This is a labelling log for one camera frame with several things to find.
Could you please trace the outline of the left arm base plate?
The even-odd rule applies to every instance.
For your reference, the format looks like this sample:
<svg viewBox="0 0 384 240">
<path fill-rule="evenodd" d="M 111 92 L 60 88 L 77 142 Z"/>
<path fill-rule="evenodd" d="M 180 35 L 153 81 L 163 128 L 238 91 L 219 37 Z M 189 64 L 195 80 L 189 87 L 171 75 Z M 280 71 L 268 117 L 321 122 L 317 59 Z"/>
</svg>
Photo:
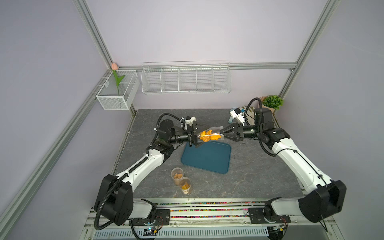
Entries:
<svg viewBox="0 0 384 240">
<path fill-rule="evenodd" d="M 171 219 L 170 209 L 156 209 L 147 218 L 135 218 L 132 220 L 133 226 L 168 226 Z"/>
</svg>

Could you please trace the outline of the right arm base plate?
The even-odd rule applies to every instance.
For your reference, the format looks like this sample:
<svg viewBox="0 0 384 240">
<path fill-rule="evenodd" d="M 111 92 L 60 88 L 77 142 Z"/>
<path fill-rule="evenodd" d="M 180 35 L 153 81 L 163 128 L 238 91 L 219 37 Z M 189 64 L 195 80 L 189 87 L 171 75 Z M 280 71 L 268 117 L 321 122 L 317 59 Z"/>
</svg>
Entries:
<svg viewBox="0 0 384 240">
<path fill-rule="evenodd" d="M 251 207 L 246 216 L 250 218 L 252 224 L 290 224 L 289 216 L 277 216 L 265 212 L 264 207 Z"/>
</svg>

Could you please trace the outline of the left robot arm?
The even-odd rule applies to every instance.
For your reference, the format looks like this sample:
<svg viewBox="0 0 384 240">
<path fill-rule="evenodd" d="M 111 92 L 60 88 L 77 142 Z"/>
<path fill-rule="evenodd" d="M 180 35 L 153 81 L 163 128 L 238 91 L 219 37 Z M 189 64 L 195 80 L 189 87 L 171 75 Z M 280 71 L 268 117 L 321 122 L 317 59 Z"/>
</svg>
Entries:
<svg viewBox="0 0 384 240">
<path fill-rule="evenodd" d="M 199 134 L 209 128 L 209 125 L 200 124 L 192 117 L 178 118 L 169 113 L 160 115 L 155 136 L 144 156 L 116 176 L 108 174 L 103 178 L 94 205 L 94 228 L 99 231 L 111 224 L 120 226 L 133 219 L 143 219 L 150 224 L 155 222 L 156 205 L 146 199 L 135 200 L 133 193 L 153 170 L 172 155 L 175 144 L 188 143 L 198 147 Z"/>
</svg>

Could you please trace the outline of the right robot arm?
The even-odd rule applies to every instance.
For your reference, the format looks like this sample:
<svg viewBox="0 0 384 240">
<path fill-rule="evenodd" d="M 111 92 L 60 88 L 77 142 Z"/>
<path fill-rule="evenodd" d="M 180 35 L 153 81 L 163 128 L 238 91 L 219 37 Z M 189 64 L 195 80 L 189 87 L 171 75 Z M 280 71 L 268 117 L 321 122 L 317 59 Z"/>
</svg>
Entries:
<svg viewBox="0 0 384 240">
<path fill-rule="evenodd" d="M 254 123 L 248 121 L 250 105 L 245 110 L 239 108 L 230 112 L 235 120 L 220 131 L 232 141 L 256 139 L 262 150 L 271 157 L 279 157 L 295 174 L 303 191 L 300 198 L 274 198 L 265 202 L 264 218 L 273 223 L 280 216 L 301 216 L 312 223 L 318 223 L 325 218 L 342 211 L 347 192 L 346 185 L 334 181 L 316 167 L 299 150 L 291 136 L 282 128 L 275 127 L 273 113 L 263 107 L 260 98 L 253 98 L 259 107 L 254 110 Z"/>
</svg>

